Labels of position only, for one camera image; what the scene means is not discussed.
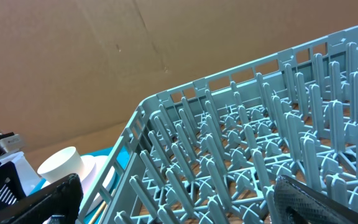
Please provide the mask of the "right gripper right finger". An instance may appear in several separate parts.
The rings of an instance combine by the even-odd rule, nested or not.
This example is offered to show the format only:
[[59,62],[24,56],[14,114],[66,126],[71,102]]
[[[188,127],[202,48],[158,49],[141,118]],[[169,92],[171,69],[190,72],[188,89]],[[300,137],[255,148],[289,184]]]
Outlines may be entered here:
[[358,223],[358,212],[287,175],[276,178],[273,198],[279,223]]

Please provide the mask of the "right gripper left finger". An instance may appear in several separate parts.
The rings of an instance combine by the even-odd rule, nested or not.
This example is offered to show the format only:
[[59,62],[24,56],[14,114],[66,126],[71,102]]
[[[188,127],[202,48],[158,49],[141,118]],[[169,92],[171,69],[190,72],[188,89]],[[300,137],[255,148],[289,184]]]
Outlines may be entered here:
[[74,223],[78,219],[83,189],[78,174],[69,174],[13,205],[0,210],[0,224]]

